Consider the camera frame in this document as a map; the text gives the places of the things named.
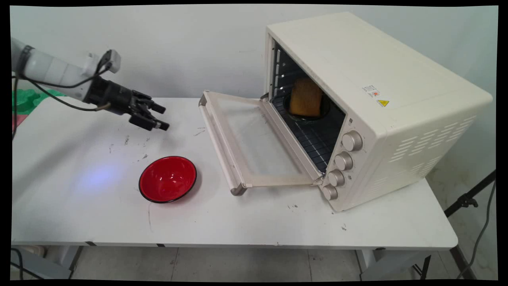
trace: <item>black bowl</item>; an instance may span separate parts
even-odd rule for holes
[[[284,109],[286,110],[286,113],[288,114],[288,116],[291,117],[295,121],[317,121],[319,119],[324,118],[328,114],[328,112],[330,112],[330,99],[325,94],[323,94],[321,96],[321,105],[320,105],[320,114],[321,115],[317,116],[317,117],[291,114],[289,112],[290,101],[291,101],[291,94],[288,94],[284,98],[283,105],[284,105]]]

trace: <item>floor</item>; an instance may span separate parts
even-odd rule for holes
[[[72,279],[304,282],[358,281],[359,274],[352,250],[98,246],[84,247]],[[11,280],[18,275],[11,269]],[[448,251],[432,255],[427,279],[457,275]],[[389,279],[420,277],[408,269]]]

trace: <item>sticker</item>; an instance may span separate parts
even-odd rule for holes
[[[383,107],[386,107],[386,105],[388,104],[388,100],[378,100],[378,102],[383,106]]]
[[[371,98],[373,98],[381,107],[386,107],[388,103],[391,101],[389,96],[382,95],[381,92],[373,85],[367,85],[362,87],[363,91],[368,94]]]
[[[362,88],[370,97],[374,98],[379,96],[381,93],[373,85],[368,85]]]

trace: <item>cable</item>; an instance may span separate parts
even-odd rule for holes
[[[471,268],[471,265],[473,265],[474,257],[476,256],[476,250],[478,249],[478,243],[480,242],[480,238],[482,238],[483,233],[485,232],[485,229],[487,228],[487,225],[489,224],[489,218],[490,218],[490,203],[492,202],[492,197],[494,196],[494,190],[496,189],[496,181],[494,180],[494,185],[492,186],[492,191],[490,191],[490,197],[489,202],[487,203],[487,219],[485,220],[485,224],[483,226],[482,231],[480,232],[480,235],[478,235],[477,241],[474,244],[473,248],[473,255],[471,257],[471,262],[460,272],[459,276],[457,276],[456,279],[459,279],[464,272],[466,272],[469,268]]]
[[[14,251],[18,254],[18,262],[19,262],[19,280],[23,280],[23,257],[21,256],[21,252],[19,249],[11,247],[11,251]]]
[[[17,76],[17,74],[15,76],[13,76],[12,78],[15,78],[15,80],[14,80],[14,130],[12,131],[12,140],[14,140],[14,136],[16,135],[16,130],[18,129],[18,76]]]
[[[26,272],[26,273],[30,274],[31,276],[33,276],[33,277],[35,277],[35,278],[37,278],[37,279],[44,280],[44,278],[40,277],[39,275],[35,274],[34,272],[32,272],[32,271],[30,271],[30,270],[26,270],[26,269],[24,269],[24,268],[23,268],[23,269],[21,269],[21,268],[19,267],[19,265],[17,265],[17,264],[16,264],[16,263],[14,263],[14,262],[11,262],[11,265],[12,265],[12,266],[14,266],[14,267],[16,267],[17,269],[19,269],[19,272],[20,272],[20,273],[21,273],[22,271],[24,271],[24,272]]]
[[[72,108],[77,109],[77,110],[81,110],[81,111],[99,111],[99,110],[107,109],[107,108],[109,108],[111,106],[111,103],[108,102],[105,105],[102,105],[102,106],[99,106],[99,107],[96,107],[96,108],[82,108],[82,107],[78,107],[78,106],[66,103],[65,101],[63,101],[63,100],[59,99],[58,97],[52,95],[51,93],[47,92],[45,89],[40,87],[37,83],[35,83],[35,81],[31,81],[30,79],[27,79],[27,80],[29,82],[31,82],[33,85],[35,85],[38,89],[40,89],[43,93],[48,95],[49,97],[55,99],[56,101],[58,101],[60,103],[63,103],[65,105],[67,105],[68,107],[72,107]]]
[[[109,67],[106,67],[104,70],[102,70],[102,72],[96,73],[93,76],[91,76],[91,77],[89,77],[89,78],[87,78],[85,80],[82,80],[82,81],[78,82],[77,84],[73,84],[73,85],[60,85],[60,84],[53,84],[53,83],[48,83],[48,82],[44,82],[44,81],[38,81],[38,80],[34,80],[34,79],[31,79],[31,78],[28,78],[28,77],[26,77],[24,75],[21,75],[21,79],[26,79],[26,80],[30,81],[31,83],[36,82],[36,83],[48,85],[50,87],[63,88],[63,89],[73,89],[75,87],[78,87],[78,86],[84,84],[87,81],[90,81],[90,80],[100,76],[101,74],[107,72],[108,70],[109,70]]]

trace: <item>oven door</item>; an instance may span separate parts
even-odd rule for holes
[[[311,185],[267,111],[267,103],[210,91],[199,102],[206,128],[233,195],[247,188]]]

